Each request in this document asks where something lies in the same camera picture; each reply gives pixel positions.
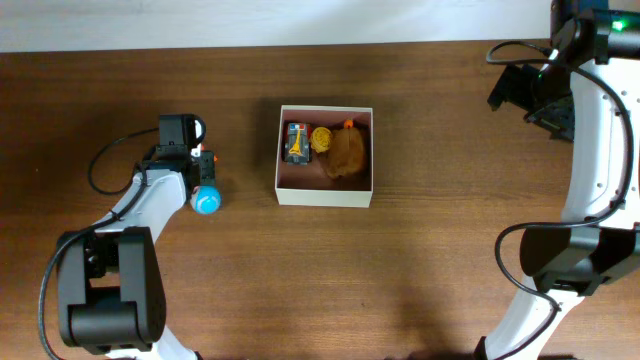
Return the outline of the yellow plastic cage ball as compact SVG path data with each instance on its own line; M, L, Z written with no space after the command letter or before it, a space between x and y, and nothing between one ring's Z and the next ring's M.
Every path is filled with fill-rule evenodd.
M311 147L317 153L327 152L331 147L332 141L332 131L326 127L317 127L311 133Z

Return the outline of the white cardboard box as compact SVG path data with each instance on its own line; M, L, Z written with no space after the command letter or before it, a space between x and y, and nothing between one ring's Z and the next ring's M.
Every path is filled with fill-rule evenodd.
M302 123L314 129L336 129L345 121L364 131L366 166L362 173L333 180L323 169L323 161L316 153L306 165L285 161L287 131L292 123ZM370 206L373 195L373 130L371 108L283 105L280 110L274 188L278 203L296 206L356 207Z

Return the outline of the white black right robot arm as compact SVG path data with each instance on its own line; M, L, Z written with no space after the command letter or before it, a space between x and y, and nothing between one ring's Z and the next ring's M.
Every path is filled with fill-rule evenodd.
M639 266L639 16L605 1L555 1L551 39L503 62L492 109L573 146L559 222L517 225L523 278L478 359L535 359L567 313Z

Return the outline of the pink white toy figure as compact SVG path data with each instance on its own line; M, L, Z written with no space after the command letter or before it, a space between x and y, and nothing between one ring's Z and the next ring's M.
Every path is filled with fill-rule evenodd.
M191 157L205 163L216 163L218 158L213 151L206 150L203 144L197 145L191 150Z

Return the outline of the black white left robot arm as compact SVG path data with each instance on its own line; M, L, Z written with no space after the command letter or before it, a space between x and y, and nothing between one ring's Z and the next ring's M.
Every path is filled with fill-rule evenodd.
M219 208L215 162L211 151L159 145L107 215L61 236L45 275L57 280L65 345L110 359L199 358L166 325L155 243L185 205L203 215Z

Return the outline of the red grey toy truck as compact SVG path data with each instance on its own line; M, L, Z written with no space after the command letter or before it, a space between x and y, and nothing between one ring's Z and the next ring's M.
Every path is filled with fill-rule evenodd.
M289 165L308 165L311 162L310 125L290 122L285 127L283 160Z

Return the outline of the brown plush toy with orange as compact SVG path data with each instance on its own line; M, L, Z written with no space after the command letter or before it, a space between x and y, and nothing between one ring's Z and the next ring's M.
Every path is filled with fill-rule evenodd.
M343 127L331 132L332 140L326 155L326 174L331 179L355 176L365 170L367 151L365 133L355 126L352 119Z

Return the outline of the blue round toy ball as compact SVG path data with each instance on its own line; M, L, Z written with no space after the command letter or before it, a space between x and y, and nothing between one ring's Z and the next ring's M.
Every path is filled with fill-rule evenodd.
M213 186L198 186L191 195L190 205L198 214L211 215L221 206L220 192Z

